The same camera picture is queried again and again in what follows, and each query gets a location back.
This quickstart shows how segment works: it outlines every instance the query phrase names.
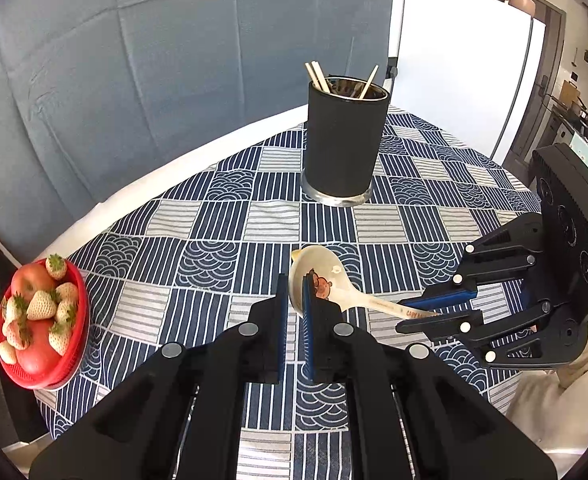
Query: tablecloth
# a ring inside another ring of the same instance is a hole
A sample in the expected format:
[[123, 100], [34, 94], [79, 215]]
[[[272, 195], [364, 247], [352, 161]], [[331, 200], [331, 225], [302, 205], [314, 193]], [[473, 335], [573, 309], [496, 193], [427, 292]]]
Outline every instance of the tablecloth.
[[[538, 197], [456, 137], [391, 108], [376, 160], [371, 199], [333, 208], [301, 192], [306, 129], [242, 150], [168, 189], [70, 257], [81, 269], [91, 326], [80, 373], [57, 392], [36, 393], [53, 437], [99, 402], [162, 344], [212, 341], [275, 293], [290, 252], [322, 244], [354, 285], [388, 300], [416, 296], [449, 279], [471, 242], [527, 211]], [[477, 308], [486, 322], [522, 308], [520, 283], [479, 287], [454, 310]], [[396, 318], [363, 308], [346, 319], [378, 341], [404, 348]], [[314, 385], [303, 371], [301, 320], [289, 307], [285, 378], [250, 384], [238, 478], [349, 478], [344, 388]], [[451, 341], [434, 351], [503, 412], [518, 381], [486, 370]]]

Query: black cylindrical container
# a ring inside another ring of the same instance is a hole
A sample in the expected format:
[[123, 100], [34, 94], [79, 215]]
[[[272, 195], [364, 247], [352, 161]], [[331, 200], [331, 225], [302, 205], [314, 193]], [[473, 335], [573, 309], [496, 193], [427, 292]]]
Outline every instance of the black cylindrical container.
[[303, 191], [318, 202], [356, 206], [371, 195], [390, 96], [384, 88], [372, 84], [365, 98], [359, 100], [359, 89], [365, 83], [360, 79], [328, 77], [327, 83], [339, 94], [326, 94], [309, 85], [301, 184]]

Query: red bowl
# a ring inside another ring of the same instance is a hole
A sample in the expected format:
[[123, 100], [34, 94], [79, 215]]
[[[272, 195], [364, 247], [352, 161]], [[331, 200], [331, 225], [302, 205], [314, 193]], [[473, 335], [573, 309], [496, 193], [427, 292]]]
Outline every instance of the red bowl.
[[[82, 281], [82, 276], [74, 264], [69, 260], [67, 262], [67, 274], [61, 280], [61, 283], [71, 282], [78, 287], [78, 312], [76, 314], [76, 322], [72, 329], [72, 338], [69, 341], [67, 352], [61, 357], [56, 367], [47, 374], [40, 374], [33, 376], [24, 371], [19, 364], [8, 365], [5, 361], [0, 359], [0, 365], [5, 370], [5, 373], [14, 381], [18, 386], [28, 388], [30, 390], [38, 390], [40, 388], [46, 388], [53, 384], [62, 383], [72, 372], [75, 371], [78, 362], [79, 355], [84, 352], [83, 340], [83, 329], [85, 326], [85, 316], [89, 316], [89, 302], [87, 300], [87, 290], [85, 284]], [[37, 264], [45, 266], [45, 260], [39, 260]], [[5, 299], [8, 300], [11, 297], [11, 285], [5, 291]], [[5, 341], [5, 336], [2, 335], [2, 310], [0, 309], [0, 342]]]

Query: beige fabric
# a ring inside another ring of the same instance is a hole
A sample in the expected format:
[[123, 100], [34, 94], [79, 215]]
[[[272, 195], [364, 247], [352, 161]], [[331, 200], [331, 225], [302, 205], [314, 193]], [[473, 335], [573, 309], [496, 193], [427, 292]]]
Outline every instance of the beige fabric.
[[522, 372], [507, 418], [553, 460], [562, 478], [588, 447], [588, 343], [554, 372]]

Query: ceramic spoon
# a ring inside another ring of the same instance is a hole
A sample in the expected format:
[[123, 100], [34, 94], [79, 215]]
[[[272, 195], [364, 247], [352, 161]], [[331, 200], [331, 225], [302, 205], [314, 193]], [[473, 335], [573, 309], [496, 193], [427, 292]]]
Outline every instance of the ceramic spoon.
[[291, 257], [293, 262], [289, 270], [289, 300], [299, 316], [303, 315], [303, 303], [301, 300], [303, 277], [312, 269], [319, 278], [324, 278], [327, 282], [331, 282], [329, 286], [323, 280], [320, 280], [321, 288], [318, 291], [320, 293], [324, 292], [323, 297], [341, 305], [343, 312], [353, 306], [363, 306], [402, 319], [417, 319], [437, 315], [434, 312], [399, 305], [391, 301], [379, 300], [374, 296], [359, 292], [351, 284], [345, 267], [343, 267], [338, 256], [325, 247], [319, 245], [308, 246], [304, 249], [292, 251]]

